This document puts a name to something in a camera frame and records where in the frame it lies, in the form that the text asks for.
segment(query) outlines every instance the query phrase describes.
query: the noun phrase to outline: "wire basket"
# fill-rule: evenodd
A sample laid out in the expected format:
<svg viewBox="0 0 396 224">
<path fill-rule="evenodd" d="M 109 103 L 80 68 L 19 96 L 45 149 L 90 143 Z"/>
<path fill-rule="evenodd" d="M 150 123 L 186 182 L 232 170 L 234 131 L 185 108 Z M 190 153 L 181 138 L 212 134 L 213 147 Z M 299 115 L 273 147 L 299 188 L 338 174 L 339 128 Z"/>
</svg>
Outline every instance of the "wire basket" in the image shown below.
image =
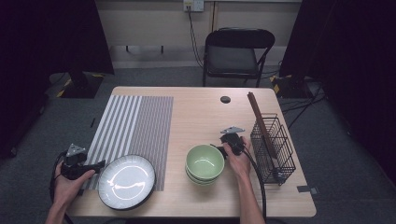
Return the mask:
<svg viewBox="0 0 396 224">
<path fill-rule="evenodd" d="M 263 114 L 262 119 L 269 134 L 269 144 L 273 145 L 276 158 L 270 156 L 260 126 L 256 122 L 250 135 L 256 163 L 264 184 L 282 185 L 296 169 L 291 157 L 292 146 L 276 114 Z"/>
</svg>

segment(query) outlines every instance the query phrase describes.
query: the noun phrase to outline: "striped placemat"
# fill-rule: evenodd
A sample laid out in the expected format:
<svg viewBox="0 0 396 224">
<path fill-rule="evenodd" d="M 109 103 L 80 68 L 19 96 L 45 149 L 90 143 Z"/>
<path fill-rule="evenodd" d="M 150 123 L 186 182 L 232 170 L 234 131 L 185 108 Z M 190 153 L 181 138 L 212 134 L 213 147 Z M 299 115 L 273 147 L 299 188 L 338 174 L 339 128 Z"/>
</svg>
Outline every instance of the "striped placemat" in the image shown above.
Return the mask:
<svg viewBox="0 0 396 224">
<path fill-rule="evenodd" d="M 142 156 L 154 166 L 155 190 L 163 190 L 172 106 L 171 96 L 111 95 L 85 163 L 106 160 L 108 165 L 121 156 Z M 97 189 L 98 181 L 95 175 L 83 188 Z"/>
</svg>

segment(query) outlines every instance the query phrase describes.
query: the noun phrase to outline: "stacked bowls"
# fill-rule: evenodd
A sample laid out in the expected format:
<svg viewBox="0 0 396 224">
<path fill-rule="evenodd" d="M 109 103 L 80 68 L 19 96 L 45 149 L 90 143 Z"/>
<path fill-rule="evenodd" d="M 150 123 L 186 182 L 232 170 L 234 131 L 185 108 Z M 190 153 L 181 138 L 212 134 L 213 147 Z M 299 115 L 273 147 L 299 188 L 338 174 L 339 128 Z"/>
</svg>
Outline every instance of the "stacked bowls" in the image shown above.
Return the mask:
<svg viewBox="0 0 396 224">
<path fill-rule="evenodd" d="M 186 174 L 189 179 L 201 186 L 216 181 L 224 168 L 221 152 L 209 145 L 199 145 L 190 149 L 186 159 Z"/>
</svg>

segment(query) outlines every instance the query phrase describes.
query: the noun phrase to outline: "gray carpet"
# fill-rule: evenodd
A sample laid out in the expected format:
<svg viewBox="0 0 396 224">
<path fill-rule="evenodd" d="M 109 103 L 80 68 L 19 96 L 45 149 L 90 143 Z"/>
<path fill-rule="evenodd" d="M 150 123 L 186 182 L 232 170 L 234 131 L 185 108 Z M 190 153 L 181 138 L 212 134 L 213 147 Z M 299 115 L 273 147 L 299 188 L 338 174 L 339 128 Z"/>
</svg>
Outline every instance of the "gray carpet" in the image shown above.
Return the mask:
<svg viewBox="0 0 396 224">
<path fill-rule="evenodd" d="M 265 71 L 276 70 L 274 66 Z M 44 114 L 18 145 L 18 155 L 0 160 L 0 223 L 43 223 L 50 207 L 49 181 L 57 155 L 71 143 L 89 147 L 106 102 L 116 86 L 201 86 L 199 67 L 117 69 L 105 77 L 94 99 L 61 99 L 57 92 L 67 76 L 48 90 Z M 55 82 L 62 74 L 51 77 Z M 209 87 L 254 87 L 240 79 L 210 78 Z M 271 88 L 268 79 L 261 87 Z M 318 83 L 309 83 L 312 92 Z M 317 99 L 323 97 L 319 92 Z M 287 123 L 303 110 L 305 99 L 279 99 Z M 396 190 L 380 167 L 349 135 L 336 109 L 323 99 L 309 106 L 290 128 L 317 214 L 311 218 L 269 219 L 268 223 L 396 223 Z M 105 223 L 109 218 L 72 217 L 75 223 Z M 230 220 L 170 220 L 137 218 L 127 223 L 235 223 Z M 108 223 L 125 223 L 114 220 Z"/>
</svg>

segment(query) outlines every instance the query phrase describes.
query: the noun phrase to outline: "wooden table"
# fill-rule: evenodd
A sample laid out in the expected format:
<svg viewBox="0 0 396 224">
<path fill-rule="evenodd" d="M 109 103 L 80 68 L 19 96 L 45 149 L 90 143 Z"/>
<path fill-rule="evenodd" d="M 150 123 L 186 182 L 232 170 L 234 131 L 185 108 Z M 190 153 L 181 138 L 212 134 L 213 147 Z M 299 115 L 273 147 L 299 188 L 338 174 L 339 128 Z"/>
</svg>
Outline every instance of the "wooden table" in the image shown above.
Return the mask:
<svg viewBox="0 0 396 224">
<path fill-rule="evenodd" d="M 239 217 L 236 181 L 229 163 L 211 186 L 197 186 L 184 171 L 190 148 L 200 144 L 220 146 L 221 130 L 236 126 L 250 136 L 255 116 L 248 100 L 253 92 L 262 113 L 277 113 L 286 127 L 278 101 L 271 89 L 244 88 L 179 88 L 179 87 L 117 87 L 112 95 L 172 96 L 173 112 L 169 135 L 163 191 L 154 191 L 141 206 L 129 211 L 106 207 L 97 190 L 85 190 L 68 210 L 75 217 Z M 229 96 L 224 104 L 221 96 Z M 312 217 L 316 213 L 310 192 L 299 192 L 306 186 L 304 173 L 294 150 L 296 170 L 285 184 L 266 184 L 268 217 Z M 262 206 L 260 184 L 253 169 L 251 179 L 257 201 Z"/>
</svg>

